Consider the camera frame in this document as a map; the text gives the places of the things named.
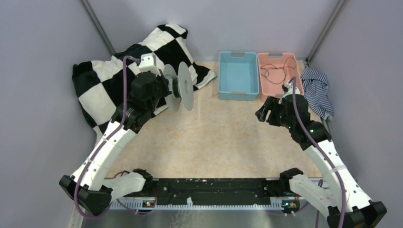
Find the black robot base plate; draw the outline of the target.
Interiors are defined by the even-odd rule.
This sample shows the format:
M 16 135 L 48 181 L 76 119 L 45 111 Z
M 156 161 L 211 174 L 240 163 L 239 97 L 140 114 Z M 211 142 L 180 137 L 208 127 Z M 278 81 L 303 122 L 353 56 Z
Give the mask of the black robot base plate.
M 270 205 L 275 199 L 297 199 L 281 181 L 270 178 L 160 178 L 146 190 L 127 196 L 150 197 L 158 206 L 185 205 L 187 199 L 196 206 Z

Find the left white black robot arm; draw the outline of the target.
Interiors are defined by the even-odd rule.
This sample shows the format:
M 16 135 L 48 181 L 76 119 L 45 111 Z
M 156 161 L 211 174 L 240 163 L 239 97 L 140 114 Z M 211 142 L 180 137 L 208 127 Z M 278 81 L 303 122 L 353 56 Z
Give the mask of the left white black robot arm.
M 152 175 L 146 170 L 135 169 L 111 179 L 106 174 L 126 144 L 154 117 L 159 101 L 180 94 L 178 82 L 175 73 L 146 71 L 135 77 L 128 90 L 127 76 L 123 76 L 123 103 L 108 122 L 106 132 L 84 163 L 59 181 L 80 215 L 97 219 L 116 199 L 133 192 L 140 196 L 152 192 Z

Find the translucent white cable spool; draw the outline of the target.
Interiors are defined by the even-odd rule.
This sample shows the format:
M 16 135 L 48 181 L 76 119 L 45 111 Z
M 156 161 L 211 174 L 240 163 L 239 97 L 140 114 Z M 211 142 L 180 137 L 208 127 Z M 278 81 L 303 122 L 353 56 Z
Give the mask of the translucent white cable spool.
M 165 97 L 168 108 L 173 112 L 178 112 L 180 105 L 183 104 L 186 110 L 191 111 L 194 105 L 194 90 L 192 77 L 186 63 L 179 64 L 178 72 L 172 65 L 165 65 L 163 76 L 168 80 L 168 88 L 171 92 Z

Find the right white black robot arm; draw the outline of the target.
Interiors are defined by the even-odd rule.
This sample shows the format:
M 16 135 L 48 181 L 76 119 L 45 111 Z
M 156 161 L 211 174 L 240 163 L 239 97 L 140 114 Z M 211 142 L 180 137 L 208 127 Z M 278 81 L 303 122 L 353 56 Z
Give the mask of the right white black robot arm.
M 314 184 L 297 168 L 280 174 L 279 191 L 303 197 L 322 214 L 330 228 L 374 228 L 387 213 L 381 201 L 362 190 L 341 160 L 330 133 L 311 119 L 303 95 L 269 96 L 255 112 L 260 122 L 285 127 L 321 172 L 329 189 Z

